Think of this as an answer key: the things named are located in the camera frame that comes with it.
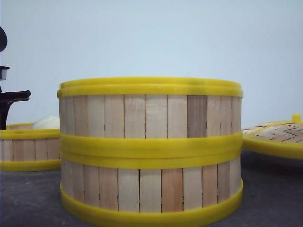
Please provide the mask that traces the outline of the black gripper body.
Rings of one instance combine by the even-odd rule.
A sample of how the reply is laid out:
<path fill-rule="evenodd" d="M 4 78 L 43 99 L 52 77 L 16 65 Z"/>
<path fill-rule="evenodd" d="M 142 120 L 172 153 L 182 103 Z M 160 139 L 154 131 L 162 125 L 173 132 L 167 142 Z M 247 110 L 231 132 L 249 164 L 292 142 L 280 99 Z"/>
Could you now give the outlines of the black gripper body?
<path fill-rule="evenodd" d="M 7 47 L 8 39 L 5 31 L 0 27 L 0 52 L 4 51 Z M 10 67 L 0 66 L 0 80 L 7 79 L 7 70 Z M 6 121 L 9 109 L 14 102 L 28 101 L 31 96 L 30 90 L 3 92 L 0 87 L 0 129 L 6 129 Z"/>

